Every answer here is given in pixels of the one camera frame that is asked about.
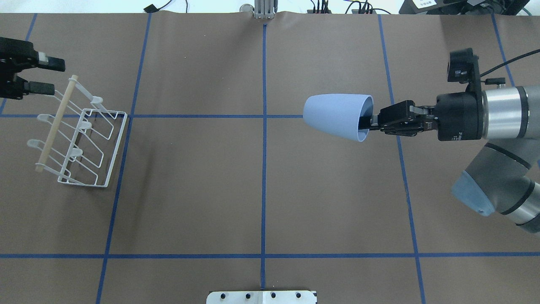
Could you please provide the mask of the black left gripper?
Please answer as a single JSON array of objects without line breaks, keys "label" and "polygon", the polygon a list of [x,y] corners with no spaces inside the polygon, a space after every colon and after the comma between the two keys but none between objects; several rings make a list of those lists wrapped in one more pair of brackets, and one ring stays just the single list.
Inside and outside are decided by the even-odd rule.
[{"label": "black left gripper", "polygon": [[65,71],[65,60],[37,52],[33,43],[13,38],[0,38],[0,93],[1,98],[21,100],[24,95],[54,95],[53,84],[27,81],[17,76],[26,69],[41,68]]}]

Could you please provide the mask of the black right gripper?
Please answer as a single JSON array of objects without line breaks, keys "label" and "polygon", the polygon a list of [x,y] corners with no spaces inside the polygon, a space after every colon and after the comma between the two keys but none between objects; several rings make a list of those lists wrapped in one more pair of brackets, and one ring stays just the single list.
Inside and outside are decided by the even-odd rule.
[{"label": "black right gripper", "polygon": [[472,141],[482,138],[482,115],[482,106],[473,93],[440,94],[433,106],[405,100],[381,109],[378,115],[362,116],[359,130],[406,137],[436,131],[439,141]]}]

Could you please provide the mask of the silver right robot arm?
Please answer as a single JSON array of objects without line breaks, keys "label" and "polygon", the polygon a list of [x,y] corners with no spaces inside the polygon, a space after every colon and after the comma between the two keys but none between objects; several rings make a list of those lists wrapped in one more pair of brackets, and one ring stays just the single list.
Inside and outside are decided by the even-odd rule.
[{"label": "silver right robot arm", "polygon": [[440,94],[433,106],[411,100],[362,114],[359,130],[414,137],[435,130],[440,141],[485,139],[451,192],[483,216],[493,212],[539,235],[539,183],[527,177],[539,160],[539,86]]}]

